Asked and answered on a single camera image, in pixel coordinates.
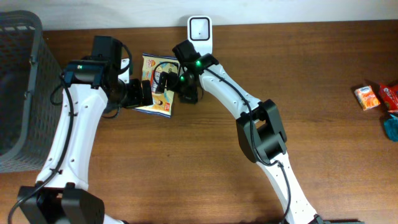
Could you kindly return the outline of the yellow snack bag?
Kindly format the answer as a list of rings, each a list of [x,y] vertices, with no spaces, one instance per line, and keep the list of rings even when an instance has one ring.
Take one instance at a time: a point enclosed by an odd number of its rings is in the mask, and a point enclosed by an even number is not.
[[[152,104],[149,106],[141,106],[134,110],[146,113],[171,118],[172,115],[172,104],[174,100],[174,92],[170,90],[159,90],[158,84],[160,83],[159,78],[162,72],[174,72],[178,70],[178,60],[175,57],[158,56],[143,53],[143,65],[142,65],[142,81],[149,80],[152,92]]]

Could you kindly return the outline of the orange small packet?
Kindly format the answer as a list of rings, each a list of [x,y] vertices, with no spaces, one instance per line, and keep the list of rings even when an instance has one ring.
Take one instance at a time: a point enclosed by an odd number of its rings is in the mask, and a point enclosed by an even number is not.
[[[358,88],[354,91],[354,94],[357,97],[357,100],[363,111],[375,108],[381,104],[371,86]]]

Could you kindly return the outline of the red snack packet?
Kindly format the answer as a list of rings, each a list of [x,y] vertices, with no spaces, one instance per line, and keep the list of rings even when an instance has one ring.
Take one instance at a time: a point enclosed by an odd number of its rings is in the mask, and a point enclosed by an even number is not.
[[[387,106],[388,112],[397,113],[397,85],[379,85],[379,95],[384,104]]]

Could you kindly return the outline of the blue mouthwash bottle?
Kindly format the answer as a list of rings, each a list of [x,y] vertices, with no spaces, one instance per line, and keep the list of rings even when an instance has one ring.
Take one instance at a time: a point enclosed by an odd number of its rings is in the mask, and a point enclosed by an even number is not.
[[[398,141],[398,133],[397,133],[397,116],[394,114],[389,115],[390,118],[384,121],[384,130],[387,134],[387,137],[394,142]]]

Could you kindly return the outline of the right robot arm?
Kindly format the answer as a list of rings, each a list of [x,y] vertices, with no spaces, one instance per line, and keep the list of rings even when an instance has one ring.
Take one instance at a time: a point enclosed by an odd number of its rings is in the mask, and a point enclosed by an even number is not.
[[[244,155],[269,179],[284,214],[282,223],[322,223],[307,200],[289,161],[287,135],[272,100],[261,101],[243,90],[212,54],[200,54],[189,40],[173,48],[178,71],[161,72],[158,91],[170,90],[183,103],[198,102],[198,89],[213,95],[236,120]]]

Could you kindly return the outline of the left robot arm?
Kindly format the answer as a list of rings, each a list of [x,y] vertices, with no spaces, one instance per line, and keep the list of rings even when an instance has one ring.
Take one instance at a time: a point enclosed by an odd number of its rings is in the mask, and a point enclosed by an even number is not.
[[[96,130],[111,111],[152,102],[150,83],[130,80],[132,60],[72,60],[60,76],[62,111],[47,160],[33,187],[22,186],[7,221],[21,209],[29,223],[119,223],[104,202],[88,192]]]

